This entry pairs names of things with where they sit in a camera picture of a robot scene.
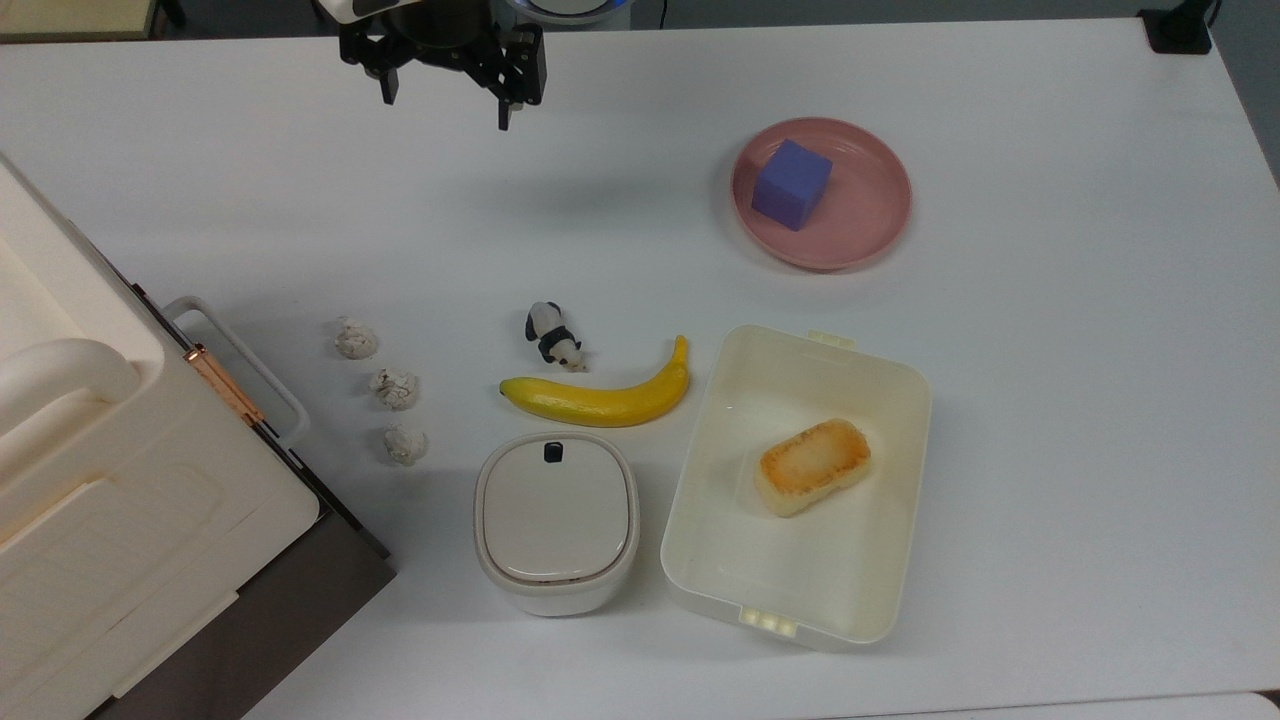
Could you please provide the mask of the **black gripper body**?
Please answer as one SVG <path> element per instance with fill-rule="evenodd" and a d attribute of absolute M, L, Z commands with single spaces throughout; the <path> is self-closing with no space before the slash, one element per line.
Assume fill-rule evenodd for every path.
<path fill-rule="evenodd" d="M 547 86 L 543 29 L 502 27 L 489 1 L 339 1 L 342 61 L 378 72 L 412 61 L 466 74 L 495 100 L 538 106 Z"/>

